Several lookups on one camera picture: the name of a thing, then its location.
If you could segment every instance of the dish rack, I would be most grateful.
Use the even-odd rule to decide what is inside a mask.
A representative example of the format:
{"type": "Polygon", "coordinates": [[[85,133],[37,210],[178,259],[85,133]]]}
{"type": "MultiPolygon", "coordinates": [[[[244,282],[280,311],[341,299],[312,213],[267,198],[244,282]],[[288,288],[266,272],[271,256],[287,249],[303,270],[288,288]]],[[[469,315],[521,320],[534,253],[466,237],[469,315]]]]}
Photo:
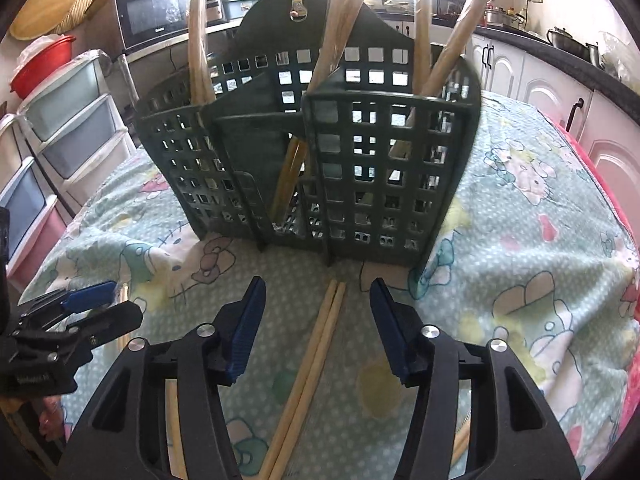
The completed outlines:
{"type": "Polygon", "coordinates": [[[422,269],[472,149],[478,76],[461,58],[437,98],[410,94],[414,41],[363,6],[339,69],[306,94],[326,5],[258,2],[210,60],[216,101],[192,106],[188,70],[173,74],[136,107],[140,140],[200,238],[422,269]],[[291,136],[308,142],[311,168],[276,225],[267,211],[291,136]],[[388,155],[398,140],[406,158],[388,155]]]}

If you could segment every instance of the microwave door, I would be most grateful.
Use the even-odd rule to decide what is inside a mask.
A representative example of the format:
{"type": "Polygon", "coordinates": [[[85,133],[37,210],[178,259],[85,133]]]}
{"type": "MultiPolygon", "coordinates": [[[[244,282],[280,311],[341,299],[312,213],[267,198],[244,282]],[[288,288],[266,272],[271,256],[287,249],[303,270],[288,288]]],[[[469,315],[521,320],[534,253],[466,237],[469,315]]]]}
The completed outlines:
{"type": "Polygon", "coordinates": [[[189,0],[116,0],[125,49],[131,52],[183,33],[188,5],[189,0]]]}

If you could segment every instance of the hello kitty tablecloth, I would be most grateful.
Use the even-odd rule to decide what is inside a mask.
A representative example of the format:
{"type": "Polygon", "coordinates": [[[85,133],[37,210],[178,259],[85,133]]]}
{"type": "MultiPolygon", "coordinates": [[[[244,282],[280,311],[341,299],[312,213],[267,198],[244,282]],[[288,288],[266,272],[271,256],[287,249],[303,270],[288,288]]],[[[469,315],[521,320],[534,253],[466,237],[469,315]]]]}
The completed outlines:
{"type": "MultiPolygon", "coordinates": [[[[638,252],[622,213],[564,135],[529,105],[482,99],[476,142],[421,276],[211,234],[197,240],[146,152],[120,166],[68,227],[25,299],[103,280],[145,311],[137,335],[183,336],[238,300],[254,274],[268,303],[246,374],[221,398],[243,476],[258,473],[330,278],[347,295],[287,475],[392,478],[415,391],[390,373],[367,291],[382,276],[397,301],[455,338],[508,341],[543,390],[584,476],[640,399],[638,252]]],[[[75,423],[116,357],[94,352],[63,399],[75,423]]],[[[469,412],[460,392],[459,423],[469,412]]],[[[452,476],[464,469],[464,460],[452,476]]]]}

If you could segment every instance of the blue gripper pad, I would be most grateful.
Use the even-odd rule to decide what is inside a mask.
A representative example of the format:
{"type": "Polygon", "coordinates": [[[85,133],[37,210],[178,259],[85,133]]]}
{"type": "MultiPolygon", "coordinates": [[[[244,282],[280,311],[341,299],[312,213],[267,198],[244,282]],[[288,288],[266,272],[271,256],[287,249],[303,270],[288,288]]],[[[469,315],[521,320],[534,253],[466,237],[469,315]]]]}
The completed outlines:
{"type": "Polygon", "coordinates": [[[412,352],[396,317],[396,302],[382,278],[377,278],[371,283],[369,303],[391,371],[404,384],[409,376],[407,357],[412,352]]]}
{"type": "Polygon", "coordinates": [[[62,308],[68,312],[78,314],[92,308],[113,303],[116,282],[98,283],[69,293],[62,302],[62,308]]]}
{"type": "Polygon", "coordinates": [[[266,301],[267,287],[264,280],[254,276],[242,300],[234,304],[236,308],[242,309],[242,315],[231,338],[230,359],[225,369],[233,383],[246,370],[266,301]]]}

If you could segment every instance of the microwave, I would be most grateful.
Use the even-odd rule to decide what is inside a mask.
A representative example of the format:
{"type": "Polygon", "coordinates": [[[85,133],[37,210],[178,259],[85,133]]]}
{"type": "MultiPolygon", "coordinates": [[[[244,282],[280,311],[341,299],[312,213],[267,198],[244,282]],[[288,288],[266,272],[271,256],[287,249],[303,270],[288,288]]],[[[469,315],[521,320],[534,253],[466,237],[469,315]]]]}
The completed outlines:
{"type": "Polygon", "coordinates": [[[87,47],[113,60],[188,31],[189,0],[102,0],[97,9],[94,4],[86,13],[87,47]]]}

